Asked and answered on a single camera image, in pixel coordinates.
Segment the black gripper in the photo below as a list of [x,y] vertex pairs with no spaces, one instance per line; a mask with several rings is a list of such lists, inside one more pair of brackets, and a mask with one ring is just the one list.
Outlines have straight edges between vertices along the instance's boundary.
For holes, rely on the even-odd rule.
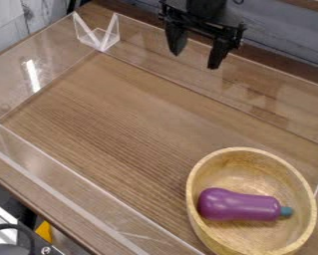
[[208,59],[212,70],[220,67],[246,30],[244,19],[229,1],[237,5],[244,3],[244,0],[160,0],[160,17],[172,53],[178,56],[182,52],[189,31],[214,39]]

